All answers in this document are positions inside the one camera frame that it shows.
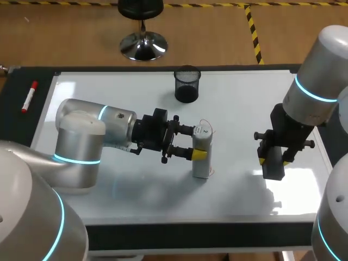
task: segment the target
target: robotic arm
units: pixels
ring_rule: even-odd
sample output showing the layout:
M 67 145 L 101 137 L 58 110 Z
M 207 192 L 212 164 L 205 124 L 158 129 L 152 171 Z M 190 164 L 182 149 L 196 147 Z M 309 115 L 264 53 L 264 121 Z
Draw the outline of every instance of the robotic arm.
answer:
M 348 86 L 348 27 L 324 28 L 295 77 L 283 104 L 272 113 L 272 130 L 255 133 L 262 139 L 258 157 L 264 178 L 281 180 L 283 166 L 293 162 L 305 146 L 315 126 L 325 123 L 338 103 L 340 93 Z M 348 131 L 346 105 L 340 120 Z M 281 147 L 287 150 L 282 155 Z M 312 232 L 312 245 L 318 261 L 348 260 L 348 154 L 331 172 Z
M 68 99 L 60 105 L 55 121 L 58 130 L 54 155 L 47 155 L 10 141 L 0 148 L 23 159 L 36 174 L 61 192 L 88 192 L 97 179 L 103 147 L 139 155 L 142 149 L 161 152 L 161 162 L 172 156 L 193 160 L 195 177 L 208 178 L 211 129 L 180 125 L 179 116 L 167 120 L 167 111 L 155 109 L 142 120 L 129 110 Z M 172 144 L 178 133 L 192 137 L 194 148 Z M 134 143 L 137 148 L 129 148 Z
M 136 155 L 142 149 L 158 151 L 162 163 L 182 157 L 192 160 L 194 177 L 209 177 L 211 128 L 180 125 L 178 116 L 168 121 L 166 110 L 155 109 L 152 116 L 138 120 L 133 111 L 70 99 L 58 109 L 56 127 L 54 155 L 0 141 L 1 260 L 86 259 L 85 226 L 51 187 L 88 192 L 96 183 L 104 146 Z M 194 148 L 175 147 L 178 133 L 192 136 Z M 137 148 L 129 148 L 132 143 Z

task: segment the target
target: wooden floor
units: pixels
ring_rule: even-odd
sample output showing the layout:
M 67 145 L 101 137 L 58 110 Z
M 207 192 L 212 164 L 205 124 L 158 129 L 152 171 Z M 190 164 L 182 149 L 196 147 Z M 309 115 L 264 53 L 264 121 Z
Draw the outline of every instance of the wooden floor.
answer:
M 224 1 L 164 0 L 164 2 Z M 324 26 L 329 24 L 348 26 L 347 13 L 348 7 L 252 6 L 251 14 L 265 64 L 301 63 Z M 134 62 L 121 55 L 119 43 L 123 37 L 135 32 L 138 24 L 122 17 L 116 8 L 0 5 L 0 64 L 6 66 L 257 64 L 243 8 L 165 8 L 161 15 L 146 21 L 146 25 L 148 30 L 160 33 L 167 39 L 169 50 L 158 60 Z M 0 77 L 0 89 L 3 83 L 4 78 Z M 300 260 L 304 252 L 296 255 L 297 260 Z M 148 256 L 145 261 L 215 261 L 224 258 L 224 254 Z M 231 261 L 275 260 L 272 253 L 231 254 L 229 259 Z

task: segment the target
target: white whiteboard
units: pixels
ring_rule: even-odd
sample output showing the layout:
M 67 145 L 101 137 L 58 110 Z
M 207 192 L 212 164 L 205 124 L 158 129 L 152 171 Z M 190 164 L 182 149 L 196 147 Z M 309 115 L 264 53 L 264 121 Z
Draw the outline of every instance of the white whiteboard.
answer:
M 263 180 L 253 139 L 255 131 L 271 128 L 270 113 L 293 79 L 289 71 L 202 72 L 198 100 L 183 104 L 174 97 L 172 72 L 62 73 L 52 83 L 32 147 L 54 152 L 55 112 L 66 98 L 133 110 L 139 119 L 155 108 L 189 126 L 206 119 L 216 131 L 215 173 L 207 181 L 193 178 L 191 162 L 182 158 L 162 164 L 159 152 L 136 156 L 104 148 L 91 193 L 63 198 L 86 225 L 312 221 L 330 170 L 318 131 L 309 137 L 316 147 L 299 152 L 281 182 Z M 192 145 L 183 135 L 174 143 Z

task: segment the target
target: wire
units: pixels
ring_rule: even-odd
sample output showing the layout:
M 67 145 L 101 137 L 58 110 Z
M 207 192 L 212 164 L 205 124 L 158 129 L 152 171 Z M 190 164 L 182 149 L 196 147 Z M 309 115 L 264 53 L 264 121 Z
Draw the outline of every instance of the wire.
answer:
M 201 119 L 201 120 L 200 120 L 200 124 L 202 123 L 202 121 L 205 121 L 207 124 L 209 124 L 209 126 L 210 126 L 211 129 L 212 129 L 213 134 L 216 132 L 215 130 L 213 131 L 213 126 L 210 124 L 209 121 L 207 121 L 206 119 Z
M 215 173 L 215 170 L 212 168 L 212 166 L 210 166 L 210 171 L 209 171 L 209 176 L 208 177 L 212 176 L 214 173 Z

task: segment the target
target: cylindrical robot link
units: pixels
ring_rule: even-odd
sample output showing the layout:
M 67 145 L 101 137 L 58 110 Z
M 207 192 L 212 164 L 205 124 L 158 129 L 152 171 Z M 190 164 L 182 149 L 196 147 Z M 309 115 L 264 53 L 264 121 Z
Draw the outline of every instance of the cylindrical robot link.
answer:
M 312 230 L 312 246 L 318 261 L 348 260 L 348 154 L 333 168 L 322 195 Z
M 67 99 L 61 103 L 55 117 L 57 130 L 61 119 L 72 112 L 85 113 L 105 123 L 106 146 L 118 145 L 128 147 L 132 143 L 132 131 L 136 121 L 136 113 L 130 110 L 119 109 L 94 102 Z
M 330 118 L 341 91 L 348 86 L 348 27 L 324 28 L 283 100 L 295 121 L 317 126 Z
M 192 175 L 196 178 L 209 178 L 213 145 L 212 128 L 206 125 L 197 125 L 194 128 L 192 142 L 193 149 L 207 152 L 205 159 L 192 161 Z
M 69 184 L 69 188 L 90 188 L 95 185 L 105 136 L 104 122 L 85 114 L 73 112 L 60 121 L 54 157 L 70 163 L 49 182 Z

